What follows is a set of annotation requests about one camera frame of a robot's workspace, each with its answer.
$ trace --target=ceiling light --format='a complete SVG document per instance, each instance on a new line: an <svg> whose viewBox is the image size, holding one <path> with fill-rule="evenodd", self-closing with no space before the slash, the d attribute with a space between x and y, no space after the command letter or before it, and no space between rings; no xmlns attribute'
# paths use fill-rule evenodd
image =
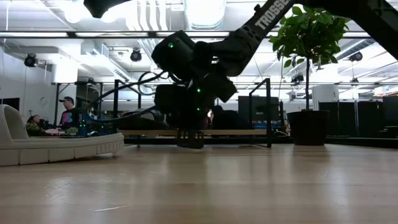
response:
<svg viewBox="0 0 398 224"><path fill-rule="evenodd" d="M77 37L148 37L147 32L77 32Z"/></svg>
<svg viewBox="0 0 398 224"><path fill-rule="evenodd" d="M0 32L0 37L68 37L66 32Z"/></svg>
<svg viewBox="0 0 398 224"><path fill-rule="evenodd" d="M367 32L347 32L343 34L343 37L346 38L371 38L371 36Z"/></svg>
<svg viewBox="0 0 398 224"><path fill-rule="evenodd" d="M189 37L195 36L195 37L207 37L207 36L213 36L213 37L227 37L229 36L229 32L219 32L219 31L211 31L211 32L186 32L186 34Z"/></svg>
<svg viewBox="0 0 398 224"><path fill-rule="evenodd" d="M213 27L223 20L226 1L224 0L184 0L185 16L189 25Z"/></svg>
<svg viewBox="0 0 398 224"><path fill-rule="evenodd" d="M65 12L65 19L72 24L80 22L81 16L71 10Z"/></svg>
<svg viewBox="0 0 398 224"><path fill-rule="evenodd" d="M102 16L101 21L105 23L111 23L116 20L116 15L112 11L107 11Z"/></svg>

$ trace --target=computer monitor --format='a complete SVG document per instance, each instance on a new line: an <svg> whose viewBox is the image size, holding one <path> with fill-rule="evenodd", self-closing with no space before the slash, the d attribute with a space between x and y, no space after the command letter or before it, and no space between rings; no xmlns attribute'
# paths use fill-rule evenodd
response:
<svg viewBox="0 0 398 224"><path fill-rule="evenodd" d="M398 96L383 97L384 119L387 123L398 124Z"/></svg>
<svg viewBox="0 0 398 224"><path fill-rule="evenodd" d="M249 121L249 97L238 97L239 115ZM252 96L252 120L266 121L267 120L267 97ZM271 97L271 121L280 121L279 116L279 99L278 97Z"/></svg>
<svg viewBox="0 0 398 224"><path fill-rule="evenodd" d="M19 98L8 98L8 99L2 99L2 103L4 105L8 105L13 107L15 110L19 111Z"/></svg>

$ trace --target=ceiling duct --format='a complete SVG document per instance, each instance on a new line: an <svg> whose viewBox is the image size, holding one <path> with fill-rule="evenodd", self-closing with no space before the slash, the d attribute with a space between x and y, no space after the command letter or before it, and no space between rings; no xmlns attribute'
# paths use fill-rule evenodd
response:
<svg viewBox="0 0 398 224"><path fill-rule="evenodd" d="M350 44L350 47L337 53L336 56L337 60L348 58L349 56L355 54L356 52L359 52L360 50L365 49L366 47L369 47L370 45L376 43L374 39L365 39L360 41L352 40L352 41L354 42L354 44L351 44L351 42L349 42L348 44Z"/></svg>
<svg viewBox="0 0 398 224"><path fill-rule="evenodd" d="M96 58L98 65L105 67L112 72L113 75L120 77L124 82L138 82L136 78L130 77L125 69L109 57L109 49L104 44L98 46L92 40L85 40L81 44L81 54ZM143 86L141 90L143 93L152 93L152 89L148 87Z"/></svg>
<svg viewBox="0 0 398 224"><path fill-rule="evenodd" d="M159 7L165 5L165 0L159 0ZM138 1L131 1L129 2L126 7L130 7L131 8L131 12L126 15L126 26L129 30L131 31L141 31L142 29L144 30L149 30L149 26L147 24L147 20L146 20L146 1L140 1L140 19L138 18L139 15L139 11L138 11ZM156 4L150 4L150 7L156 7ZM156 20L156 14L154 14L154 12L156 12L156 10L150 10L150 17L155 17ZM148 40L148 39L139 39L138 40L138 44L141 46L141 48L144 50L144 52L150 56L152 54L152 51L156 45L156 43L154 42L154 40ZM149 57L149 60L151 60L151 62L155 65L155 62L153 61L153 59L151 57Z"/></svg>
<svg viewBox="0 0 398 224"><path fill-rule="evenodd" d="M222 29L226 0L183 0L183 4L188 29Z"/></svg>

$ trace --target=desk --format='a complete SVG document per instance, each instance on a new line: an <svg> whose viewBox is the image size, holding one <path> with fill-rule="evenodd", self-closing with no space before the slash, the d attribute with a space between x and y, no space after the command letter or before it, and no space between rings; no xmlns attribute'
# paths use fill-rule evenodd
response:
<svg viewBox="0 0 398 224"><path fill-rule="evenodd" d="M148 135L148 136L176 136L176 130L119 130L125 136ZM205 136L211 135L266 135L266 130L203 130Z"/></svg>

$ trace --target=cable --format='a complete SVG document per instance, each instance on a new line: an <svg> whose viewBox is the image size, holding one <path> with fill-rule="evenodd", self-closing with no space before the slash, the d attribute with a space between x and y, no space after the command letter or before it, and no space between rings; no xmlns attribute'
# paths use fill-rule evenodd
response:
<svg viewBox="0 0 398 224"><path fill-rule="evenodd" d="M154 73L154 72L144 72L144 73L139 77L138 82L140 82L140 81L144 78L144 76L146 76L146 75L148 75L148 74L150 74L150 73L153 73L153 74L155 74L155 75L160 75L159 78L165 79L165 80L166 80L166 79L169 79L169 76L170 76L170 75L168 75L167 78L163 78L162 75L165 73L165 71L160 72L159 74L156 74L156 73ZM155 95L155 94L156 94L155 92L153 92L153 93L143 93L142 90L141 90L141 85L138 85L137 88L138 88L138 92L139 92L141 95L144 95L144 96L152 96L152 95Z"/></svg>
<svg viewBox="0 0 398 224"><path fill-rule="evenodd" d="M163 75L163 73L164 72L162 72L160 74L157 74L156 76L154 76L152 78L148 78L146 80L138 81L138 82L135 82L135 83L128 83L128 84L125 84L123 86L119 86L119 87L117 87L117 88L115 88L113 90L107 91L106 93L104 93L101 96L99 96L96 100L93 100L91 103L89 103L88 106L86 107L86 110L91 108L95 103L98 103L103 98L105 98L105 97L109 96L110 94L114 93L115 91L123 90L125 88L129 88L129 87L132 87L134 85L142 85L142 84L154 81L154 80L160 78ZM128 119L128 117L131 117L131 116L138 116L141 113L142 113L142 111L139 112L139 113L136 113L136 114L132 114L130 116L126 116L126 117L122 117L122 118L113 118L113 119L108 119L108 120L98 120L98 119L93 119L93 118L89 117L89 120L92 121L92 122L96 122L96 123L112 123L114 121L120 121L120 120L123 120L123 119Z"/></svg>
<svg viewBox="0 0 398 224"><path fill-rule="evenodd" d="M2 75L4 77L6 77L6 68L4 67L4 54L5 53L4 53L3 49L0 49L0 50L1 50Z"/></svg>
<svg viewBox="0 0 398 224"><path fill-rule="evenodd" d="M8 18L9 18L8 14L9 14L9 11L10 11L10 6L11 6L11 4L12 4L12 2L9 2L9 3L7 4L7 10L6 10L6 31L8 31Z"/></svg>
<svg viewBox="0 0 398 224"><path fill-rule="evenodd" d="M27 83L27 67L25 67L24 104L22 105L22 115L25 113L26 83Z"/></svg>
<svg viewBox="0 0 398 224"><path fill-rule="evenodd" d="M145 114L145 113L147 113L147 112L149 112L149 111L151 111L151 110L154 110L154 109L156 109L156 106L151 106L151 107L148 108L148 109L145 109L145 110L143 110L143 111L140 111L140 112L137 112L137 113L134 113L134 114L130 114L129 116L125 116L125 117L121 117L121 118L100 120L100 119L91 119L91 117L89 117L89 119L90 119L91 121L96 122L96 123L102 123L102 124L113 123L113 122L115 122L115 121L122 121L122 120L124 120L124 119L128 119L128 118L131 118L131 117L134 117L134 116L143 115L143 114Z"/></svg>

